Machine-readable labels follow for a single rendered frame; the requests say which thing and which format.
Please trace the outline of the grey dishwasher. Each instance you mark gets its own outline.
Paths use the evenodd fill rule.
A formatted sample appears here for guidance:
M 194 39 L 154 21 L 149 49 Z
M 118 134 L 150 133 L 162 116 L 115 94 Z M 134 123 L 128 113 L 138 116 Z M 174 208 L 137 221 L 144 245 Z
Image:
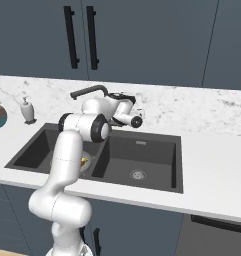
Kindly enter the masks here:
M 191 216 L 183 217 L 175 256 L 241 256 L 241 233 L 194 223 Z

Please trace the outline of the dark blue lower cupboard door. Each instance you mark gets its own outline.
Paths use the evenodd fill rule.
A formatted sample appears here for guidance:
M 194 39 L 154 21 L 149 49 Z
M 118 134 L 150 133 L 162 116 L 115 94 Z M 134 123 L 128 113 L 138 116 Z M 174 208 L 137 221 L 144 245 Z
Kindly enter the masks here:
M 33 192 L 29 188 L 0 184 L 0 249 L 27 256 L 45 256 L 52 248 L 52 223 L 28 209 Z
M 90 199 L 101 256 L 175 256 L 181 213 Z

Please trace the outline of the round metal sink drain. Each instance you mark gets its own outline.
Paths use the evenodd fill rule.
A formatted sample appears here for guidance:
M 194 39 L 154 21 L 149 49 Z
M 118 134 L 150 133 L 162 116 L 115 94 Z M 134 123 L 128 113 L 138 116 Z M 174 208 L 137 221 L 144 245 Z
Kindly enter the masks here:
M 130 171 L 129 176 L 134 180 L 144 180 L 147 178 L 147 173 L 141 169 L 133 169 Z

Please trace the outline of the dark blue upper cupboard door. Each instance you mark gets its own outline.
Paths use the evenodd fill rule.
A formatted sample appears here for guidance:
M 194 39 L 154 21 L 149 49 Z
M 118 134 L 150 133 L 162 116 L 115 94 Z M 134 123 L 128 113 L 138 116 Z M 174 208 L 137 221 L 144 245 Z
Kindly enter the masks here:
M 219 0 L 202 86 L 241 90 L 241 0 Z
M 218 0 L 82 0 L 94 81 L 199 87 Z
M 71 67 L 64 6 L 75 12 L 77 69 Z M 0 75 L 86 80 L 81 0 L 0 0 Z

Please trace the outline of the dark grey double sink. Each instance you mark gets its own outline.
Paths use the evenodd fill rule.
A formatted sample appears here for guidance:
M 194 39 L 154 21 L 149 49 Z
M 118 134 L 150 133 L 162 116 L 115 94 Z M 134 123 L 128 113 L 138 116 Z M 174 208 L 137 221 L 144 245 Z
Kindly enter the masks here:
M 49 173 L 58 135 L 56 124 L 44 124 L 6 166 Z M 102 143 L 85 142 L 83 150 L 93 161 L 91 167 L 80 174 L 82 179 L 174 193 L 183 191 L 179 136 L 114 130 Z M 129 173 L 133 169 L 144 170 L 147 178 L 131 179 Z

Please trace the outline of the dark blue cupboard door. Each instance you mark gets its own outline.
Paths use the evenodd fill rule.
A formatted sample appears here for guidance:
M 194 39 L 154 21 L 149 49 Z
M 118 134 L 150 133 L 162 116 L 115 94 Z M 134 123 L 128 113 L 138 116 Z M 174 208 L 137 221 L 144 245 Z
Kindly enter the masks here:
M 181 213 L 90 199 L 101 256 L 175 256 Z
M 241 0 L 219 0 L 202 86 L 241 90 Z
M 218 0 L 82 0 L 94 81 L 199 87 Z
M 64 6 L 75 12 L 77 69 L 71 67 Z M 81 0 L 0 0 L 0 75 L 86 80 Z
M 52 248 L 52 223 L 28 209 L 33 192 L 29 188 L 0 184 L 0 249 L 27 256 L 45 256 Z

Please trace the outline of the black sink faucet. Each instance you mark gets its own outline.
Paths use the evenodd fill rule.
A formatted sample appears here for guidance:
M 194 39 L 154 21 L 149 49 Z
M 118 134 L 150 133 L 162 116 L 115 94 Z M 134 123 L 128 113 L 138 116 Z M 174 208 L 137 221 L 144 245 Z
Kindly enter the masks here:
M 82 96 L 82 95 L 85 95 L 85 94 L 88 94 L 88 93 L 91 93 L 91 92 L 95 92 L 95 91 L 98 91 L 98 90 L 101 90 L 103 92 L 104 97 L 108 95 L 108 90 L 105 86 L 103 86 L 103 85 L 94 85 L 94 86 L 91 86 L 91 87 L 87 87 L 87 88 L 84 88 L 84 89 L 81 89 L 81 90 L 71 92 L 70 97 L 73 100 L 77 100 L 77 98 L 79 96 Z

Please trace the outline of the white soap dispenser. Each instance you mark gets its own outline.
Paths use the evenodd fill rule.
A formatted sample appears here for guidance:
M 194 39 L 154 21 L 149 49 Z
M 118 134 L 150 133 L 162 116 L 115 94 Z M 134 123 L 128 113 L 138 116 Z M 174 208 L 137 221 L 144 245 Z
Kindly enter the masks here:
M 26 96 L 23 97 L 23 103 L 20 105 L 20 109 L 26 124 L 33 124 L 36 122 L 34 107 L 27 101 Z

